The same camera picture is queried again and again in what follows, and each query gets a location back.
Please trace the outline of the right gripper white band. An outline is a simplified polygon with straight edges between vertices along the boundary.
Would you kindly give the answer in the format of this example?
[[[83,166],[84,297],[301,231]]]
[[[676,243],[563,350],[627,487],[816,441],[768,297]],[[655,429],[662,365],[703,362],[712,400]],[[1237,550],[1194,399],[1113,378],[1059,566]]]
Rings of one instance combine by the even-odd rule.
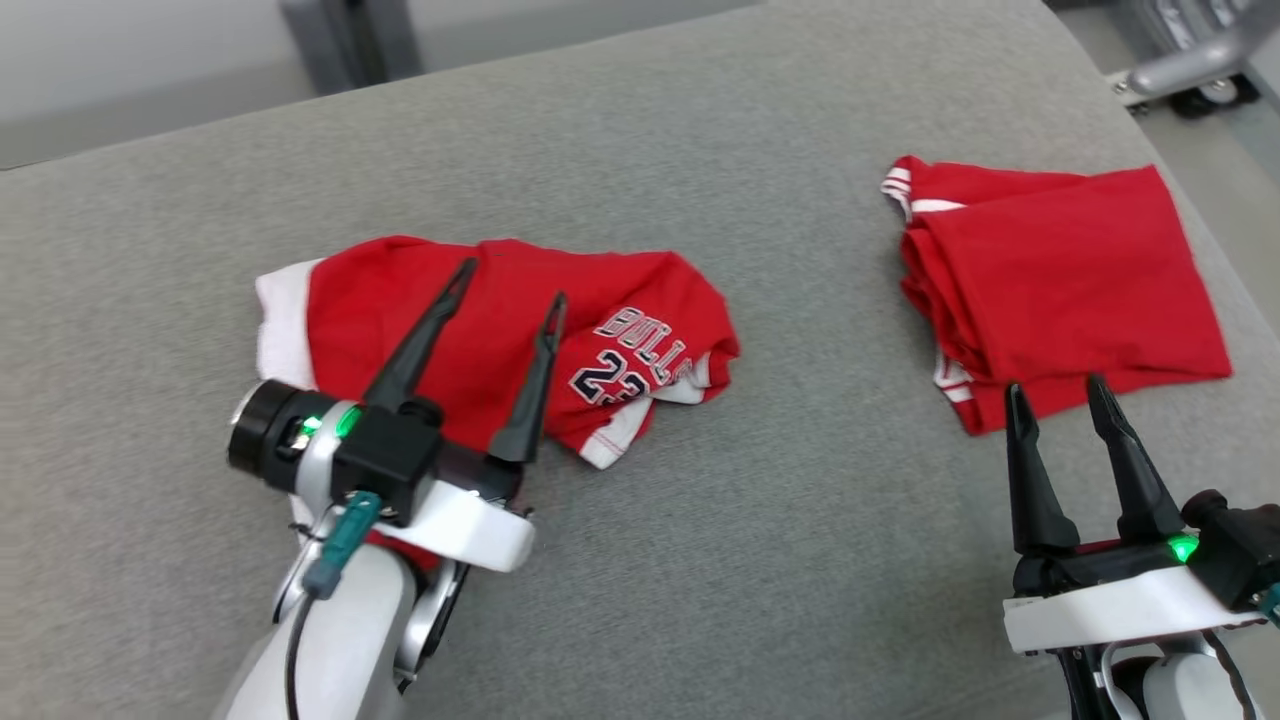
[[[1085,383],[1094,433],[1103,441],[1121,514],[1119,539],[1161,542],[1184,521],[1140,437],[1100,374]],[[1021,556],[1074,550],[1079,532],[1062,511],[1038,450],[1039,424],[1024,388],[1005,391],[1012,544]],[[1004,603],[1012,650],[1052,653],[1068,684],[1073,719],[1263,719],[1220,633],[1267,620],[1267,584],[1249,577],[1230,609],[1189,566],[1196,541],[1169,544],[1174,568],[1053,596]]]

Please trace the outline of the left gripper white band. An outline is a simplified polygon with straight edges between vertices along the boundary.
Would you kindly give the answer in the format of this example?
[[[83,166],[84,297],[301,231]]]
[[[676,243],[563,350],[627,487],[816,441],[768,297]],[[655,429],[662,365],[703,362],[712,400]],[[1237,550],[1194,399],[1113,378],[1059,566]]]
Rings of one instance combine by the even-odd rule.
[[[417,388],[445,325],[460,310],[477,269],[465,259],[388,357],[362,401],[397,413],[417,397]],[[534,462],[541,443],[556,359],[564,329],[568,299],[558,292],[534,336],[534,355],[507,423],[493,436],[486,455],[445,445],[420,483],[411,521],[380,525],[401,544],[442,559],[511,573],[529,557],[535,525],[515,506],[524,483],[524,465]]]

